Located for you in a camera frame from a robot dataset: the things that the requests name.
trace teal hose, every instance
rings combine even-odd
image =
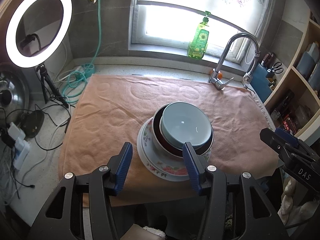
[[[101,46],[101,32],[102,31],[101,31],[101,15],[100,15],[100,13],[101,13],[101,0],[98,0],[99,43],[98,43],[98,46],[97,46],[96,53],[94,54],[91,62],[82,65],[83,72],[81,72],[81,71],[73,71],[68,76],[67,84],[62,89],[62,96],[66,99],[67,103],[69,103],[69,104],[74,104],[74,103],[78,102],[77,99],[70,101],[69,98],[75,98],[75,97],[78,97],[79,95],[82,94],[82,92],[84,91],[84,89],[85,89],[85,87],[86,87],[86,85],[88,83],[87,82],[87,78],[91,76],[92,72],[94,72],[94,64],[93,64],[93,62],[95,61],[95,59],[96,59],[96,57],[97,57],[97,55],[99,53],[100,46]],[[71,76],[76,77],[76,80],[70,81],[70,77]],[[73,95],[66,94],[66,91],[68,89],[72,89],[73,90],[73,89],[77,88],[82,83],[84,83],[84,86],[78,93],[73,94]]]

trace metal lid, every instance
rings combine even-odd
[[[6,115],[17,109],[28,109],[29,88],[22,70],[13,63],[0,63],[0,106]],[[25,111],[15,111],[7,117],[7,123],[17,122]],[[4,113],[0,109],[0,121],[4,125]]]

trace pink towel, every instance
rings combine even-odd
[[[123,191],[111,199],[113,206],[195,196],[189,181],[171,182],[148,171],[137,152],[141,126],[158,108],[175,101],[198,106],[211,121],[210,164],[232,174],[248,171],[256,179],[273,174],[278,155],[260,141],[268,124],[249,91],[228,86],[218,91],[212,84],[188,80],[93,75],[63,141],[59,178],[107,164],[128,141],[133,158]]]

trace robotic arm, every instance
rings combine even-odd
[[[294,141],[303,151],[296,149],[269,129],[263,129],[260,138],[279,154],[288,174],[319,193],[319,157],[308,146]],[[36,217],[28,240],[84,239],[83,193],[89,193],[92,238],[118,240],[109,196],[122,190],[131,159],[132,145],[126,142],[119,155],[92,173],[65,174]],[[183,146],[183,160],[193,190],[207,196],[197,240],[224,239],[227,198],[233,205],[233,239],[289,239],[276,210],[250,173],[225,174],[196,155],[189,142]]]

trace blue gripper pad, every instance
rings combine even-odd
[[[202,188],[200,185],[200,173],[194,160],[194,158],[198,158],[198,156],[196,155],[191,143],[187,142],[183,145],[182,156],[183,162],[188,171],[192,189],[201,195]]]
[[[287,143],[291,144],[292,147],[294,148],[299,147],[298,139],[292,136],[291,134],[287,133],[285,130],[281,129],[280,127],[276,128],[275,133],[279,135]]]
[[[123,189],[125,179],[129,170],[129,166],[132,160],[132,144],[125,143],[121,149],[119,157],[121,158],[118,169],[115,173],[115,195],[118,195],[119,192]]]

